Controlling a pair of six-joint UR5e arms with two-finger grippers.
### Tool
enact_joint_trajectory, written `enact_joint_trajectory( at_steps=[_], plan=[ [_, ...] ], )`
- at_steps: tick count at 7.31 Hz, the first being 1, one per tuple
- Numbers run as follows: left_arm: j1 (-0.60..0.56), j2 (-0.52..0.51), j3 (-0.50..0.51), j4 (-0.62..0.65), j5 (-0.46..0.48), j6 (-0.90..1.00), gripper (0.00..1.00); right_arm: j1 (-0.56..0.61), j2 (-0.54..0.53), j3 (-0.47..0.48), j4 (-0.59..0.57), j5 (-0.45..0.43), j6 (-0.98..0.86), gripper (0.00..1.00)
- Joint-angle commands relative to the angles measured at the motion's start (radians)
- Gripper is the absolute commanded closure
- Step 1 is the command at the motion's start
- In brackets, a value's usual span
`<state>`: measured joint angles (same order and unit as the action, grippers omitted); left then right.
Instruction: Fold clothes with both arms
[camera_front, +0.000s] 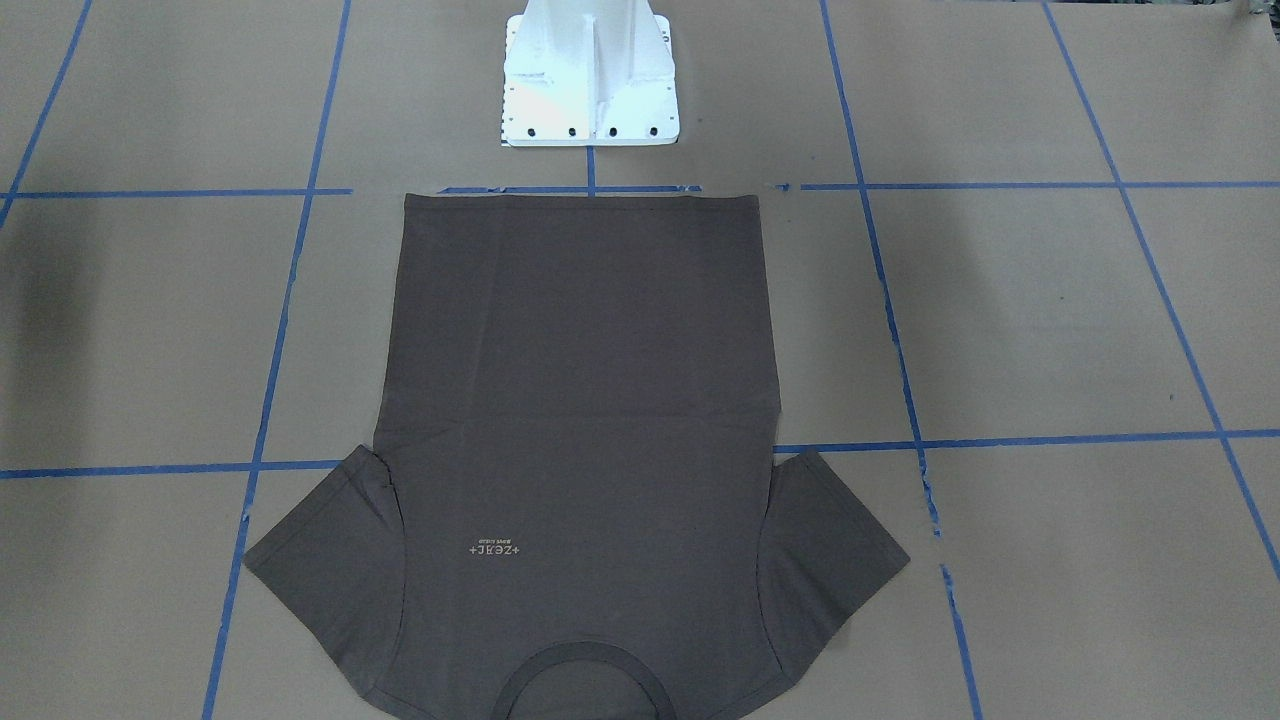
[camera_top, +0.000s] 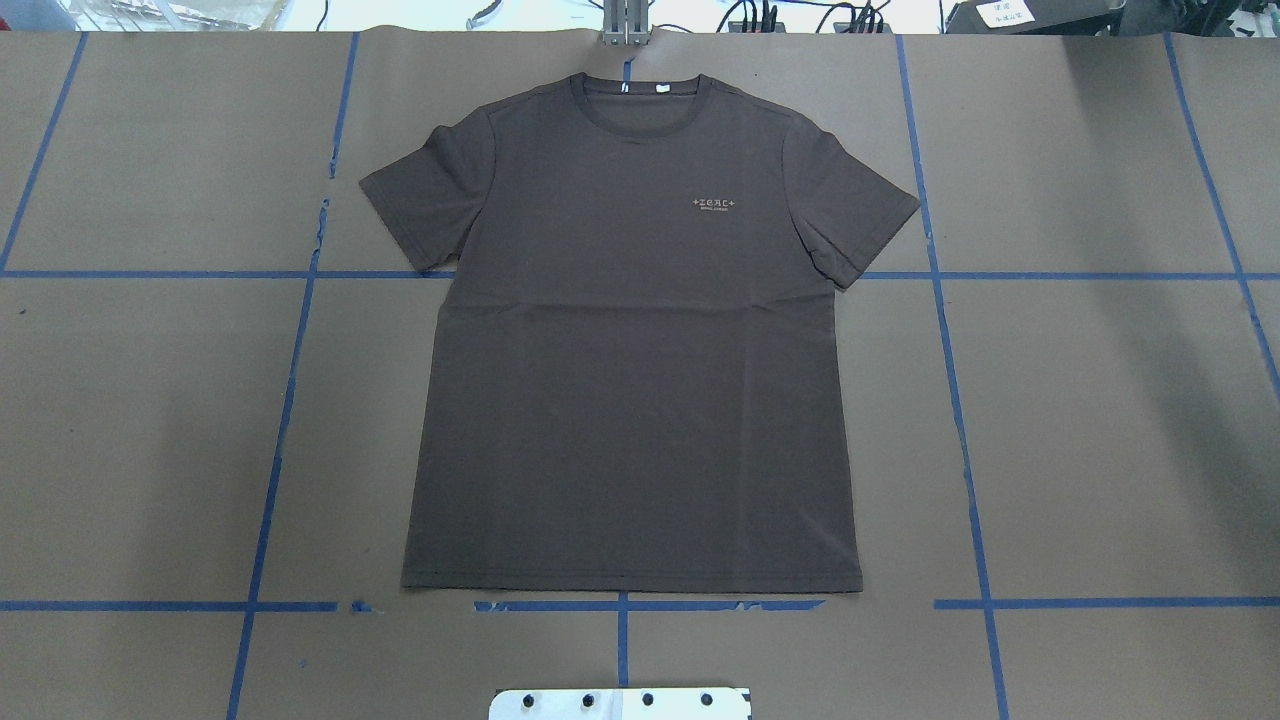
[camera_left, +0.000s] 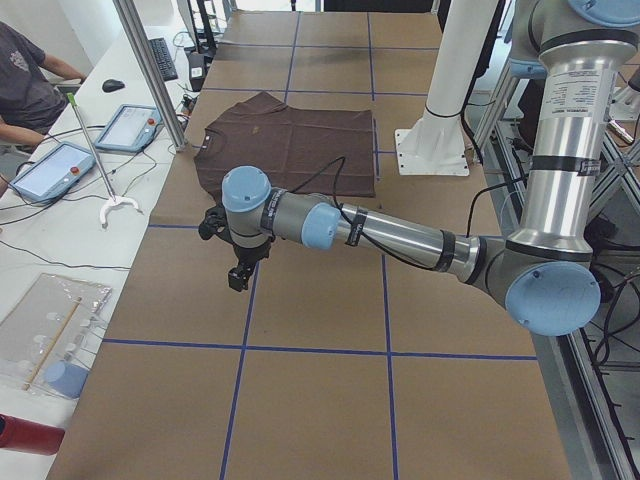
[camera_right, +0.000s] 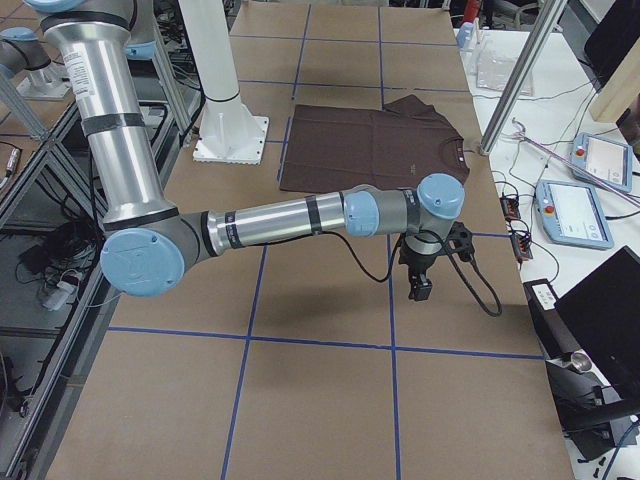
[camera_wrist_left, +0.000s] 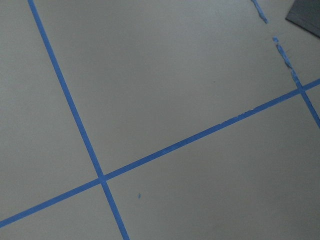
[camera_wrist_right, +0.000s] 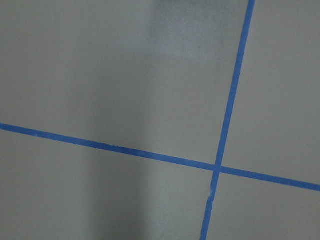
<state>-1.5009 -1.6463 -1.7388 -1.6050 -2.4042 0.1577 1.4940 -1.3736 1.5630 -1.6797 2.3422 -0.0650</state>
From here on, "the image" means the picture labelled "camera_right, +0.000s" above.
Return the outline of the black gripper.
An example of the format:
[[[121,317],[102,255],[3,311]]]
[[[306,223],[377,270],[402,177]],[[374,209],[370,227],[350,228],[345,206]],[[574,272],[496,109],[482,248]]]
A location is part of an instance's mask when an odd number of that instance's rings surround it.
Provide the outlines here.
[[[409,245],[409,239],[404,238],[400,247],[399,263],[408,268],[410,282],[409,299],[413,301],[426,301],[432,291],[432,282],[428,278],[427,271],[436,262],[438,252],[421,253]]]

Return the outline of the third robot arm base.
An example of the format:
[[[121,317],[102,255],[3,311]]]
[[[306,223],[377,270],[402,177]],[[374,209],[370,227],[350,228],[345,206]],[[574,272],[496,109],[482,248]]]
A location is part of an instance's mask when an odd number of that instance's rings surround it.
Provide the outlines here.
[[[61,101],[69,93],[66,68],[51,59],[31,29],[2,30],[1,74],[11,80],[21,73],[26,77],[17,91],[27,100]]]

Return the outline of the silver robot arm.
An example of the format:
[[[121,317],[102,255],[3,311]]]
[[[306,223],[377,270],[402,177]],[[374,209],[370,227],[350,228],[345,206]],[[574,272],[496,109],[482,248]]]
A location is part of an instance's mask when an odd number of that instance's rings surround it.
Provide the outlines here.
[[[428,269],[463,249],[462,184],[435,173],[414,189],[361,185],[226,213],[183,214],[165,198],[126,52],[152,33],[148,1],[35,1],[45,39],[69,74],[108,210],[100,265],[111,285],[153,297],[194,265],[229,250],[333,234],[397,234],[394,262],[408,268],[410,298],[425,300]]]

